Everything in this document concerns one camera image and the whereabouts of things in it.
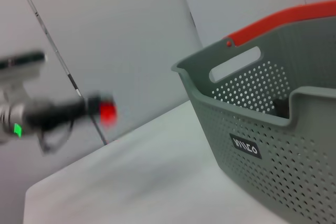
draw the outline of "basket handle hole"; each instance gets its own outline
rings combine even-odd
[[[224,63],[210,70],[209,78],[213,83],[223,80],[228,75],[246,67],[247,65],[257,61],[261,56],[259,47],[251,48],[241,54],[225,61]]]

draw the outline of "laundry basket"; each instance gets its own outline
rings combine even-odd
[[[259,59],[210,80],[254,47]],[[228,176],[290,223],[336,223],[336,1],[275,13],[172,70]],[[286,98],[288,119],[274,105]]]

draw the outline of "basket logo text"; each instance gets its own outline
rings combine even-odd
[[[261,159],[261,154],[257,143],[230,134],[234,148]]]

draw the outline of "white table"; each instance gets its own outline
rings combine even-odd
[[[287,222],[222,172],[186,102],[33,185],[24,224],[46,223]]]

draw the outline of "gray wall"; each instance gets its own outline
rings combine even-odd
[[[27,1],[0,0],[0,7],[0,57],[41,48],[49,58],[41,77],[26,84],[28,93],[57,101],[77,98]],[[56,155],[43,157],[35,138],[0,146],[0,223],[22,223],[25,192],[31,185],[101,146],[91,123],[76,128]]]
[[[109,140],[187,100],[170,70],[201,47],[185,0],[33,0],[82,93],[112,92]]]

